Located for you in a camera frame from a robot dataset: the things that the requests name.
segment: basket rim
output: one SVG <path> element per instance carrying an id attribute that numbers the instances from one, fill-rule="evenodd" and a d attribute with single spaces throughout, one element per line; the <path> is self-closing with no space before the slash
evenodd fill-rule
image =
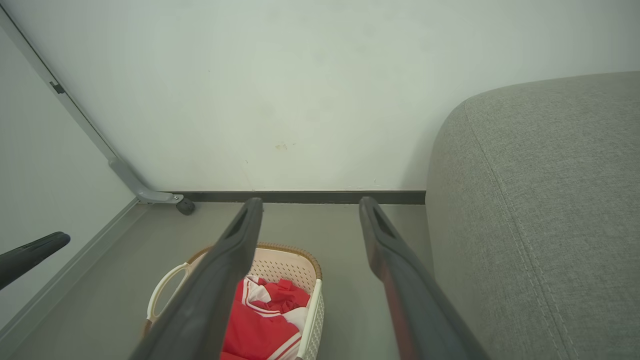
<path id="1" fill-rule="evenodd" d="M 212 246 L 209 246 L 198 251 L 194 256 L 191 256 L 191 258 L 187 260 L 187 263 L 192 264 L 194 261 L 196 261 L 197 258 L 202 256 L 202 254 L 205 254 L 211 248 Z M 316 260 L 316 258 L 314 258 L 314 256 L 306 250 L 303 250 L 295 246 L 282 245 L 282 244 L 276 244 L 276 243 L 258 243 L 258 245 L 255 248 L 290 252 L 291 254 L 300 255 L 303 258 L 307 259 L 311 263 L 311 265 L 314 267 L 314 271 L 316 272 L 316 279 L 322 280 L 322 268 L 320 268 L 320 264 L 318 263 L 318 260 Z"/>

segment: basket handle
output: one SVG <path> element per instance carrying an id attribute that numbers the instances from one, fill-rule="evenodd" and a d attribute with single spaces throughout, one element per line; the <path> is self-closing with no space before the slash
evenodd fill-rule
<path id="1" fill-rule="evenodd" d="M 153 294 L 151 294 L 151 299 L 149 299 L 149 305 L 147 306 L 147 319 L 150 320 L 151 322 L 155 322 L 158 319 L 158 317 L 160 317 L 160 314 L 162 314 L 162 311 L 160 311 L 159 314 L 156 314 L 156 304 L 157 304 L 158 298 L 160 297 L 160 294 L 162 293 L 162 290 L 164 289 L 166 284 L 169 282 L 169 280 L 173 279 L 173 277 L 176 274 L 178 274 L 181 270 L 185 270 L 186 273 L 184 274 L 184 277 L 180 281 L 180 284 L 178 285 L 178 287 L 175 289 L 175 291 L 171 295 L 171 298 L 169 299 L 169 301 L 171 301 L 171 299 L 175 296 L 178 290 L 180 290 L 180 287 L 182 286 L 182 284 L 184 284 L 184 281 L 189 277 L 191 264 L 184 263 L 176 266 L 175 268 L 171 269 L 168 273 L 166 273 L 166 275 L 162 278 L 162 280 L 160 280 L 158 285 L 156 285 L 156 288 L 154 289 Z"/>

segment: gray metal leg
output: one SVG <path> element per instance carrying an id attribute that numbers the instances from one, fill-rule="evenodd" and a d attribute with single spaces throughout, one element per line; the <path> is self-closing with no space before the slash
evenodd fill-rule
<path id="1" fill-rule="evenodd" d="M 109 144 L 107 139 L 100 134 L 86 112 L 82 107 L 73 100 L 73 97 L 66 91 L 63 84 L 60 83 L 51 72 L 51 70 L 42 61 L 42 58 L 36 53 L 36 49 L 31 46 L 25 34 L 20 32 L 18 24 L 11 20 L 10 14 L 0 4 L 0 26 L 6 31 L 13 43 L 20 49 L 27 61 L 33 69 L 38 73 L 40 78 L 50 85 L 49 89 L 56 96 L 59 102 L 67 109 L 72 118 L 78 123 L 80 128 L 89 136 L 89 139 L 95 144 L 105 158 L 109 161 L 111 169 L 120 177 L 120 179 L 136 194 L 140 202 L 145 204 L 165 203 L 175 204 L 175 207 L 182 214 L 190 215 L 195 210 L 195 205 L 189 199 L 185 199 L 183 195 L 174 195 L 172 193 L 155 192 L 143 185 L 135 176 L 131 169 L 119 157 L 114 148 Z"/>
<path id="2" fill-rule="evenodd" d="M 131 169 L 122 160 L 115 158 L 109 160 L 109 166 L 118 174 L 118 177 L 136 194 L 140 202 L 144 204 L 153 204 L 157 202 L 165 204 L 177 204 L 184 198 L 183 195 L 174 195 L 172 193 L 155 192 L 147 188 L 138 180 Z"/>

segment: gray floor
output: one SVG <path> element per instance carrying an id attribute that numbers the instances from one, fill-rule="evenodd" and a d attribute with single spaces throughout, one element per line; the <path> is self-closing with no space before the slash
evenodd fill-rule
<path id="1" fill-rule="evenodd" d="M 13 359 L 127 359 L 162 276 L 214 243 L 240 204 L 201 203 L 190 217 L 150 208 L 20 346 Z M 431 271 L 424 206 L 383 206 Z M 311 252 L 326 312 L 318 359 L 397 359 L 382 284 L 369 270 L 357 205 L 266 204 L 260 241 Z"/>

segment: baseboard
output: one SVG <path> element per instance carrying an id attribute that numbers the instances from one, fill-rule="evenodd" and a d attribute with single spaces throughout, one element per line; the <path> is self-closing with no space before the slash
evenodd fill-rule
<path id="1" fill-rule="evenodd" d="M 100 230 L 0 331 L 0 360 L 8 359 L 82 276 L 144 214 L 132 200 Z"/>
<path id="2" fill-rule="evenodd" d="M 245 202 L 260 197 L 264 202 L 282 204 L 358 204 L 365 196 L 378 204 L 424 205 L 425 191 L 356 192 L 172 192 L 199 202 Z"/>

